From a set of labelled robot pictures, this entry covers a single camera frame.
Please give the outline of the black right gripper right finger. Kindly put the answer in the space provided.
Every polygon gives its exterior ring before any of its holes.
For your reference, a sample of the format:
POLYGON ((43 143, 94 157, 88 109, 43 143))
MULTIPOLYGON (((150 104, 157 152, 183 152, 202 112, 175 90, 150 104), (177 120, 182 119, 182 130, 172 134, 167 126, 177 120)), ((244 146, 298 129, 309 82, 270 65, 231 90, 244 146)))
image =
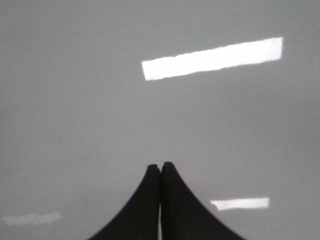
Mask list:
POLYGON ((160 173, 161 231, 164 240, 241 240, 195 197, 172 162, 160 173))

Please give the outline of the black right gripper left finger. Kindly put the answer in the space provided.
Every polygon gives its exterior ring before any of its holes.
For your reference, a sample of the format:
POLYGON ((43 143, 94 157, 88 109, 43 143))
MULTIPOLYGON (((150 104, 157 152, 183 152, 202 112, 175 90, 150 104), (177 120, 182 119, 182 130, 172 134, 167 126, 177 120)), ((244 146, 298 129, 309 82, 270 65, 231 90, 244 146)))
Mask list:
POLYGON ((157 240, 160 207, 160 170, 150 164, 128 202, 92 240, 157 240))

